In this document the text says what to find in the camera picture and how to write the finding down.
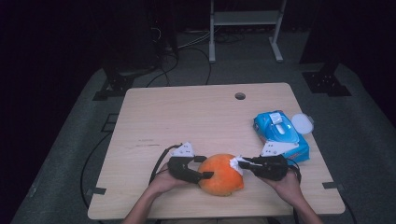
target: table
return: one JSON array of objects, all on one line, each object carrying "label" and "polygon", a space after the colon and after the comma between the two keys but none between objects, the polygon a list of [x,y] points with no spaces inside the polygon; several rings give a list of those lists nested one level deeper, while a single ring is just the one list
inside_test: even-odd
[{"label": "table", "polygon": [[[148,185],[156,161],[172,145],[189,141],[196,155],[207,157],[259,156],[263,143],[252,128],[253,119],[277,109],[288,117],[302,112],[287,83],[128,90],[96,185],[106,192],[93,194],[88,216],[124,218]],[[332,177],[312,133],[304,137],[311,156],[300,163],[305,198],[318,214],[343,213],[337,189],[322,185],[332,182]],[[198,165],[191,162],[189,167]],[[173,189],[154,202],[148,218],[292,214],[292,208],[250,171],[244,172],[244,182],[245,188],[229,197],[209,195],[193,184]]]},{"label": "table", "polygon": [[283,62],[282,54],[277,46],[277,38],[282,24],[287,0],[282,0],[279,10],[267,11],[215,11],[215,0],[210,0],[209,27],[209,61],[216,61],[215,26],[217,25],[265,25],[274,24],[274,36],[269,37],[270,45],[278,63]]}]

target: pumpkin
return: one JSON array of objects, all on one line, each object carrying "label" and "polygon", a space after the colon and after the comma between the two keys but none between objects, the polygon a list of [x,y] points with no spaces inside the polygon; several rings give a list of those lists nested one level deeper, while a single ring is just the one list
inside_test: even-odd
[{"label": "pumpkin", "polygon": [[207,158],[198,167],[198,172],[214,172],[209,179],[201,179],[198,185],[209,194],[230,196],[244,187],[243,177],[230,166],[231,154],[217,154]]}]

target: person's right hand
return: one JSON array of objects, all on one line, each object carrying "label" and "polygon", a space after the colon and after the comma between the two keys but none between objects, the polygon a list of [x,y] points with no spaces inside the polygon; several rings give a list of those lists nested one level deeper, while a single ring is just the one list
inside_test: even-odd
[{"label": "person's right hand", "polygon": [[260,180],[271,186],[279,195],[279,197],[291,206],[295,206],[302,200],[305,201],[303,193],[300,189],[296,174],[292,170],[288,170],[285,177],[279,181],[274,181],[259,177]]}]

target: hand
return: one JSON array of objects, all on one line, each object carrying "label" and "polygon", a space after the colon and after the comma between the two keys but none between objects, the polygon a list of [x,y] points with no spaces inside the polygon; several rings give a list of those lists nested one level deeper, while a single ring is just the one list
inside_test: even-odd
[{"label": "hand", "polygon": [[149,184],[148,189],[163,194],[175,187],[187,184],[189,184],[189,182],[172,177],[172,175],[169,173],[168,165],[166,163]]},{"label": "hand", "polygon": [[259,179],[271,186],[282,200],[292,206],[295,206],[301,201],[305,201],[300,189],[300,183],[298,182],[296,174],[292,170],[288,170],[285,177],[279,181],[265,179],[262,177],[259,177]]}]

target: person's left hand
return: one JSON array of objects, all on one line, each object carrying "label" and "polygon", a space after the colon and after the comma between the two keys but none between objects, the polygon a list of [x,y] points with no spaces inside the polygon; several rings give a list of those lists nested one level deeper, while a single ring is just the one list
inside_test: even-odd
[{"label": "person's left hand", "polygon": [[162,194],[175,187],[187,184],[189,184],[189,182],[172,177],[172,175],[169,173],[168,165],[166,163],[156,174],[155,178],[152,180],[148,187]]}]

